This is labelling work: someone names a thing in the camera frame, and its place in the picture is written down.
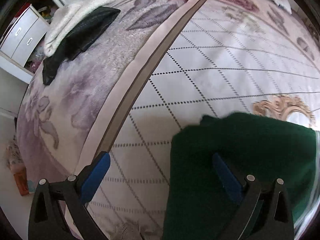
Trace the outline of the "green cream varsity jacket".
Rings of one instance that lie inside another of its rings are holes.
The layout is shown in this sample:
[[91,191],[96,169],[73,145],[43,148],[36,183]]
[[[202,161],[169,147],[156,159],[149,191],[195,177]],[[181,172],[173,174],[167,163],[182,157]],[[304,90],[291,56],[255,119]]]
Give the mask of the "green cream varsity jacket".
[[313,239],[319,225],[319,132],[246,113],[205,115],[176,134],[170,151],[170,189],[163,239],[219,239],[239,206],[228,198],[213,155],[267,188],[284,181],[294,239]]

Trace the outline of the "white drawer unit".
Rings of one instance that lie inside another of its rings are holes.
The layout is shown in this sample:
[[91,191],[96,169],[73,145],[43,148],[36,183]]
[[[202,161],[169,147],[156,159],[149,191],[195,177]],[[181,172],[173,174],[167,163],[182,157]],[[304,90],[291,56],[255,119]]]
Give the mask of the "white drawer unit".
[[34,74],[25,68],[25,64],[48,29],[49,24],[32,5],[25,9],[2,39],[1,68],[30,83]]

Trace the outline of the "black folded garment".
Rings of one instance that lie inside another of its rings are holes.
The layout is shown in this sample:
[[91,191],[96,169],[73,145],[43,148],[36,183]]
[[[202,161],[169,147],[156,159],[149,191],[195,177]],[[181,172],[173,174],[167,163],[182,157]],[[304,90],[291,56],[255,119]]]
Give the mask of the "black folded garment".
[[73,61],[86,51],[120,14],[119,9],[99,7],[75,25],[62,39],[55,53],[43,61],[43,84],[48,86],[57,75],[60,64]]

